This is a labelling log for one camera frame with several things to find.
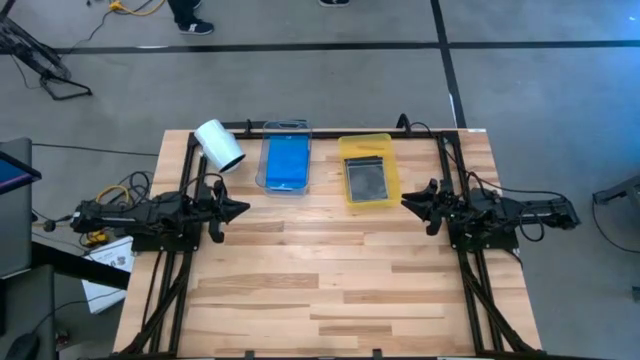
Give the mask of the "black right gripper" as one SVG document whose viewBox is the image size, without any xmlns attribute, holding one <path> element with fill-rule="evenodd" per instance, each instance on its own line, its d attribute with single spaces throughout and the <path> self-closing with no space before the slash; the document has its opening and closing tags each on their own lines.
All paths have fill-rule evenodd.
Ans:
<svg viewBox="0 0 640 360">
<path fill-rule="evenodd" d="M 435 236 L 444 220 L 460 218 L 468 206 L 453 186 L 444 180 L 432 178 L 428 186 L 417 192 L 401 195 L 401 204 L 421 221 L 428 221 L 426 233 Z"/>
</svg>

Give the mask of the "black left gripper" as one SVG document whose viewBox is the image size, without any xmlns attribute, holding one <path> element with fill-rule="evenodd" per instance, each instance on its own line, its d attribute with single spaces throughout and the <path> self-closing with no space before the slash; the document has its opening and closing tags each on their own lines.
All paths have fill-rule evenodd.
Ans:
<svg viewBox="0 0 640 360">
<path fill-rule="evenodd" d="M 209 223 L 209 235 L 217 244 L 223 243 L 225 238 L 221 224 L 230 223 L 251 207 L 249 203 L 231 198 L 223 200 L 225 195 L 226 187 L 222 180 L 216 180 L 213 185 L 202 183 L 197 191 L 196 208 L 202 219 Z"/>
</svg>

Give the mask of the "blue plastic disc case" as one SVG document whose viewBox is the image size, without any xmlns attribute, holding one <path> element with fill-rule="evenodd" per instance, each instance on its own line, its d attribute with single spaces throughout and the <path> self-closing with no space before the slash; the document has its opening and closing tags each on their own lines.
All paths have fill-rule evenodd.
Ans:
<svg viewBox="0 0 640 360">
<path fill-rule="evenodd" d="M 309 155 L 308 136 L 271 136 L 265 185 L 271 189 L 304 188 L 308 182 Z"/>
</svg>

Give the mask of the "yellow plastic bin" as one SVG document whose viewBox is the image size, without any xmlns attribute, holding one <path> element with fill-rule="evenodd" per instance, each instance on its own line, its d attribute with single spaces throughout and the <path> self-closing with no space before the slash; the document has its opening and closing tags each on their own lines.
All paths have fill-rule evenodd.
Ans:
<svg viewBox="0 0 640 360">
<path fill-rule="evenodd" d="M 389 133 L 377 133 L 367 135 L 343 136 L 338 139 L 339 155 L 344 175 L 344 190 L 346 203 L 353 209 L 373 209 L 393 207 L 400 203 L 401 181 L 398 175 L 398 166 Z M 381 201 L 354 203 L 350 199 L 348 181 L 346 175 L 346 158 L 380 156 L 384 158 L 384 173 L 387 181 L 389 198 Z"/>
</svg>

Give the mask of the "clear plastic bin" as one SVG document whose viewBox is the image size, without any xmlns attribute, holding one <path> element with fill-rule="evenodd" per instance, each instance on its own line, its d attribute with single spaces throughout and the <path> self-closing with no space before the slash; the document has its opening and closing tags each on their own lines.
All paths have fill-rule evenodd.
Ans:
<svg viewBox="0 0 640 360">
<path fill-rule="evenodd" d="M 308 182 L 302 189 L 284 190 L 284 189 L 271 189 L 265 185 L 266 179 L 266 167 L 267 157 L 269 153 L 269 138 L 273 135 L 306 135 L 309 137 L 309 170 L 308 170 Z M 258 171 L 255 177 L 256 184 L 264 191 L 267 196 L 272 197 L 303 197 L 307 193 L 309 184 L 309 172 L 311 162 L 311 147 L 312 147 L 312 127 L 306 120 L 283 120 L 283 121 L 269 121 L 263 126 L 263 138 L 261 147 L 261 156 L 258 166 Z"/>
</svg>

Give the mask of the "white printed paper box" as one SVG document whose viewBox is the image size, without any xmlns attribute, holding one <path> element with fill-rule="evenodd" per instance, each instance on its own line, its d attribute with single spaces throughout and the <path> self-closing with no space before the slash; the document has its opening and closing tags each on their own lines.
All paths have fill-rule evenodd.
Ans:
<svg viewBox="0 0 640 360">
<path fill-rule="evenodd" d="M 135 262 L 132 251 L 133 238 L 127 236 L 103 248 L 91 251 L 85 259 L 97 261 L 118 270 L 130 273 Z M 126 290 L 105 286 L 88 280 L 81 281 L 89 312 L 93 315 L 99 314 L 126 297 Z"/>
</svg>

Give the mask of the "grey equipment stand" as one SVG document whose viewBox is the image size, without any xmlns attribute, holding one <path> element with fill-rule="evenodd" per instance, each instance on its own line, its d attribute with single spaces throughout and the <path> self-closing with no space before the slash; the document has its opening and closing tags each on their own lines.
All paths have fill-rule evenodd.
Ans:
<svg viewBox="0 0 640 360">
<path fill-rule="evenodd" d="M 592 195 L 598 205 L 606 205 L 617 198 L 627 198 L 631 204 L 640 209 L 640 175 L 622 181 L 608 189 Z"/>
</svg>

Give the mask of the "person's leg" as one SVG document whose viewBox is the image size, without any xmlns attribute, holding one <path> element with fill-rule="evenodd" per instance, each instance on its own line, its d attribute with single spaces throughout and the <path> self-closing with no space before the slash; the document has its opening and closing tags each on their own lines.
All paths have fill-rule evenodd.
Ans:
<svg viewBox="0 0 640 360">
<path fill-rule="evenodd" d="M 202 0 L 167 0 L 167 2 L 177 25 L 190 25 L 199 21 L 195 11 L 200 7 Z"/>
</svg>

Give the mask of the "tablet with blue screen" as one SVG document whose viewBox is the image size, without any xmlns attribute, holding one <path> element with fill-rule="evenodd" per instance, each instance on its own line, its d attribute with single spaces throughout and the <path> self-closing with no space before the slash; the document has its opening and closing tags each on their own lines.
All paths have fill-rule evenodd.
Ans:
<svg viewBox="0 0 640 360">
<path fill-rule="evenodd" d="M 0 195 L 30 185 L 41 178 L 39 171 L 0 151 Z"/>
</svg>

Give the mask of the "black computer mouse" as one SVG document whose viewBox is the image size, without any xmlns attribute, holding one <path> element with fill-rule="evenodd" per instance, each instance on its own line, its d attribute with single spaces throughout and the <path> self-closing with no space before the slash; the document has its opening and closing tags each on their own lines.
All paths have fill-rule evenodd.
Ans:
<svg viewBox="0 0 640 360">
<path fill-rule="evenodd" d="M 36 360 L 40 341 L 35 333 L 24 333 L 10 345 L 4 360 Z"/>
</svg>

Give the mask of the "black tripod stand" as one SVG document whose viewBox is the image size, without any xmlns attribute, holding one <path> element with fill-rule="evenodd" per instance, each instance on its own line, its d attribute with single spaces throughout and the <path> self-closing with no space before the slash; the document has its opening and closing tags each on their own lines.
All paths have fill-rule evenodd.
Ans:
<svg viewBox="0 0 640 360">
<path fill-rule="evenodd" d="M 48 45 L 38 41 L 20 25 L 9 18 L 9 12 L 17 0 L 6 0 L 0 8 L 0 50 L 14 56 L 39 75 L 39 84 L 54 101 L 70 100 L 82 96 L 92 96 L 92 90 L 71 80 L 71 72 L 62 58 Z M 50 83 L 71 85 L 82 92 L 59 96 Z"/>
</svg>

